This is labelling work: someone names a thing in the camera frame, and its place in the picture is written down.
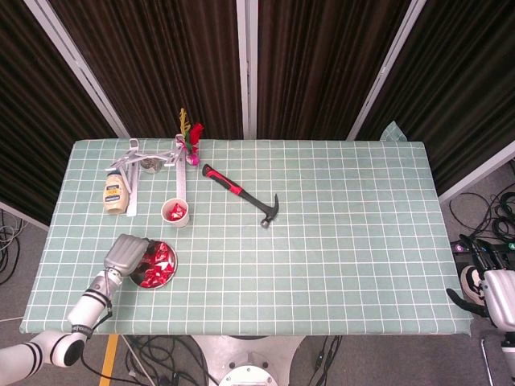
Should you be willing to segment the white partition frame post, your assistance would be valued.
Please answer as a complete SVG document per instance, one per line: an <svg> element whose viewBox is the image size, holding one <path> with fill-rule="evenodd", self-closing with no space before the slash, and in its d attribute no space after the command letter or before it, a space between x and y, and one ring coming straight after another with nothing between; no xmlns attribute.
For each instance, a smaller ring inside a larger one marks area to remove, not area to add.
<svg viewBox="0 0 515 386"><path fill-rule="evenodd" d="M43 28L83 89L119 138L131 135L113 107L100 82L48 0L23 0Z"/></svg>
<svg viewBox="0 0 515 386"><path fill-rule="evenodd" d="M468 189L470 186L475 185L481 179L509 162L512 158L515 158L515 140L511 141L502 150L495 153L491 158L483 162L476 169L442 193L439 196L439 203L444 204L448 200L456 197L459 193Z"/></svg>
<svg viewBox="0 0 515 386"><path fill-rule="evenodd" d="M49 231L48 225L43 224L42 222L36 220L35 218L22 213L21 211L15 209L14 207L12 207L6 203L3 203L2 201L0 201L0 209L7 211L11 215L18 217L21 220L24 220L30 224L35 225L37 228L40 228L40 229L44 230L45 232Z"/></svg>
<svg viewBox="0 0 515 386"><path fill-rule="evenodd" d="M258 128L258 0L236 0L241 79L242 132L257 138Z"/></svg>
<svg viewBox="0 0 515 386"><path fill-rule="evenodd" d="M398 28L396 35L393 38L392 43L389 46L389 50L380 66L377 76L369 90L367 97L361 109L354 121L352 128L350 129L347 141L354 141L357 138L366 118L368 117L372 107L374 106L383 86L395 65L395 62L403 49L406 40L408 39L410 32L412 31L415 23L418 20L427 0L410 0L410 4L406 10L406 13L402 19L402 22Z"/></svg>

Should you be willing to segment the silver folding laptop stand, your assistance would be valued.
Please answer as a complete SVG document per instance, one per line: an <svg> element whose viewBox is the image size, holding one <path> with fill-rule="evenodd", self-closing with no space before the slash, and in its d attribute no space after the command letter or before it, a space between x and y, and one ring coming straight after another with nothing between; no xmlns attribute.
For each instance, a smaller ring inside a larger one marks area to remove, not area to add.
<svg viewBox="0 0 515 386"><path fill-rule="evenodd" d="M155 153L144 154L139 150L139 141L137 138L131 138L129 149L118 159L116 159L108 168L107 173L119 170L122 173L124 183L129 192L128 207L124 213L133 217L137 214L138 204L138 181L140 172L140 161L145 158L159 158L163 160L163 167L174 167L176 174L176 198L186 201L186 152L179 145L179 136L175 136L175 140L170 150Z"/></svg>

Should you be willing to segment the red green flower decoration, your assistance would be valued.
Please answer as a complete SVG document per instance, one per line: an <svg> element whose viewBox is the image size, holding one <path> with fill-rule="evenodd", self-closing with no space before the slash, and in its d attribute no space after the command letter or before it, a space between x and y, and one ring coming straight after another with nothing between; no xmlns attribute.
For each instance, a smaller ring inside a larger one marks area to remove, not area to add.
<svg viewBox="0 0 515 386"><path fill-rule="evenodd" d="M191 124L187 119L187 111L181 108L179 111L179 145L186 152L186 161L192 166L198 166L200 163L199 148L200 138L204 131L201 123Z"/></svg>

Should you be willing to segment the bowl of red candies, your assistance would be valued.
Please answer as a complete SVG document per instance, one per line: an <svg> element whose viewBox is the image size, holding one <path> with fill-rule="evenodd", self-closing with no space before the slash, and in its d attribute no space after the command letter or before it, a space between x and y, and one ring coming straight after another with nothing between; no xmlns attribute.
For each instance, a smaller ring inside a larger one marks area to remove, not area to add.
<svg viewBox="0 0 515 386"><path fill-rule="evenodd" d="M151 266L149 264L149 258L155 255L155 252L156 252L156 249L157 249L159 243L165 243L165 242L154 241L154 240L151 241L149 248L147 249L146 253L144 254L138 267L130 275L130 278L133 281L133 283L138 285L139 287L141 287L139 284L142 281L146 280L147 278L151 278L154 272L159 272L159 268L157 266ZM173 278L173 276L175 275L175 272L177 270L177 257L175 254L175 250L169 245L168 245L168 248L169 248L170 254L169 254L169 258L166 261L173 261L175 263L175 271L174 271L174 273L168 275L167 283Z"/></svg>

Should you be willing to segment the silver robot base column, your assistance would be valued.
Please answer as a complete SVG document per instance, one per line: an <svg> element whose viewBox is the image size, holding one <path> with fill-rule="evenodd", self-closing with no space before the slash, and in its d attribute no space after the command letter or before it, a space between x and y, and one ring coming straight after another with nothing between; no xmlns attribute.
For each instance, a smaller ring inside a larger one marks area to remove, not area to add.
<svg viewBox="0 0 515 386"><path fill-rule="evenodd" d="M290 386L300 336L195 335L211 376L208 386Z"/></svg>

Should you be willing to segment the white paper cup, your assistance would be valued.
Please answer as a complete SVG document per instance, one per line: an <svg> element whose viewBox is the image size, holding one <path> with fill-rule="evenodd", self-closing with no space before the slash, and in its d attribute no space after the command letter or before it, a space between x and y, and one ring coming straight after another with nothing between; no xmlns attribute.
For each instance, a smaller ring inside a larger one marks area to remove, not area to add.
<svg viewBox="0 0 515 386"><path fill-rule="evenodd" d="M187 209L186 213L184 214L183 217L181 217L179 220L176 220L176 221L170 221L168 219L168 216L169 216L169 213L172 211L172 208L174 207L175 203L178 202L180 205L182 205L183 207L185 207ZM181 199L181 198L172 198L172 199L169 199L167 200L163 205L162 205L162 209L161 209L161 215L162 215L162 218L163 220L166 222L166 223L169 223L171 225L173 225L174 227L177 227L177 228L183 228L185 227L188 222L189 222L189 206L187 204L187 202L184 200L184 199Z"/></svg>

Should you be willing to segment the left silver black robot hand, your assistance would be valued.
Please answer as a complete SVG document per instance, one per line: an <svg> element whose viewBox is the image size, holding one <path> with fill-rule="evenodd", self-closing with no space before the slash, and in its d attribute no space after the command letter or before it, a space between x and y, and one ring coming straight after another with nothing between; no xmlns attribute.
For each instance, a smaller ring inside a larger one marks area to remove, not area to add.
<svg viewBox="0 0 515 386"><path fill-rule="evenodd" d="M138 267L149 245L147 238L121 234L108 251L104 266L114 269L122 277L128 277Z"/></svg>

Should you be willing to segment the red black claw hammer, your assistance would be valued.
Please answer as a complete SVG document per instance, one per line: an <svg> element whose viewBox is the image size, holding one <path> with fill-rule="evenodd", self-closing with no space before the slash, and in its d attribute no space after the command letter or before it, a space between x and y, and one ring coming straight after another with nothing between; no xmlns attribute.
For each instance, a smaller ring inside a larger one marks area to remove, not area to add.
<svg viewBox="0 0 515 386"><path fill-rule="evenodd" d="M279 209L278 195L274 196L274 205L269 206L264 204L262 201L254 198L250 193L248 193L237 183L227 178L219 171L213 169L208 164L204 164L202 168L202 175L219 183L226 190L232 192L236 196L241 197L242 199L254 205L257 209L262 211L265 214L265 217L261 221L261 226L263 228L268 228L270 226L270 223L276 218Z"/></svg>

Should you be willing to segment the green checked tablecloth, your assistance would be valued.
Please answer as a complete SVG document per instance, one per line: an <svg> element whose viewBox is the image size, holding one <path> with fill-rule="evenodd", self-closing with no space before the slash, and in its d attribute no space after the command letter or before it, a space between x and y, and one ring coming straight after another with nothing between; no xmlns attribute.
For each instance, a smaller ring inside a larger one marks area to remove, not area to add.
<svg viewBox="0 0 515 386"><path fill-rule="evenodd" d="M200 160L255 198L277 203L268 228L255 206L187 170L190 219L161 215L175 170L141 173L137 213L102 205L107 167L126 139L72 148L20 325L68 331L68 313L122 233L162 240L178 269L158 289L125 278L102 334L449 335L471 315L420 142L203 140Z"/></svg>

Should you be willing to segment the mayonnaise squeeze bottle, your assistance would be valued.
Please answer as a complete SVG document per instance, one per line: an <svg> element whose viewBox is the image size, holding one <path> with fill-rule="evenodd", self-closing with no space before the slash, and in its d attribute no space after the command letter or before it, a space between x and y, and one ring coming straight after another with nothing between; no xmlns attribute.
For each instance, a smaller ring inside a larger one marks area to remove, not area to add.
<svg viewBox="0 0 515 386"><path fill-rule="evenodd" d="M124 183L122 173L114 170L108 173L103 189L103 204L109 215L119 215L126 211L129 192Z"/></svg>

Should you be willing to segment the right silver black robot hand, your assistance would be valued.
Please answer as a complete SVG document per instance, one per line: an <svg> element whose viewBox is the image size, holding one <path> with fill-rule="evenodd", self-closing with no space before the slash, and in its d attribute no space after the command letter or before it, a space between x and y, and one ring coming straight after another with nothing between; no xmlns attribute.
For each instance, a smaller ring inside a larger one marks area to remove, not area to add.
<svg viewBox="0 0 515 386"><path fill-rule="evenodd" d="M515 269L487 241L459 235L472 255L473 268L479 279L477 291L482 304L466 302L453 289L447 296L462 310L489 318L492 324L505 333L515 333Z"/></svg>

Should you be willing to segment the dark brown curtain panel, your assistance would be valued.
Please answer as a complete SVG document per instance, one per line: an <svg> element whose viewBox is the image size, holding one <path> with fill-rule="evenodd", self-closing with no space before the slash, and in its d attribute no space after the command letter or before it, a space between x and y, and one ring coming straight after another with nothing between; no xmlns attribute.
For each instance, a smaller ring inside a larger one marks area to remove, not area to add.
<svg viewBox="0 0 515 386"><path fill-rule="evenodd" d="M0 0L0 202L48 225L75 142L115 133L23 0Z"/></svg>
<svg viewBox="0 0 515 386"><path fill-rule="evenodd" d="M49 0L131 137L240 139L236 0Z"/></svg>
<svg viewBox="0 0 515 386"><path fill-rule="evenodd" d="M426 0L358 139L395 122L444 193L515 140L515 0Z"/></svg>
<svg viewBox="0 0 515 386"><path fill-rule="evenodd" d="M257 137L344 140L410 0L259 0Z"/></svg>

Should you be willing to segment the black numbered power strip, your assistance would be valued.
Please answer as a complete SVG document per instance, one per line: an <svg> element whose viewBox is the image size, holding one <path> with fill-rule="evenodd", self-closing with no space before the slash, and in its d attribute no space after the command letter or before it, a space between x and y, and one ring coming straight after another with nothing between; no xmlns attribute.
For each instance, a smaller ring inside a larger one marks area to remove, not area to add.
<svg viewBox="0 0 515 386"><path fill-rule="evenodd" d="M509 258L515 258L515 244L492 244L488 243L492 250L497 251L500 255L507 255ZM462 241L452 241L451 251L454 255L460 253L471 254L470 248L468 248Z"/></svg>

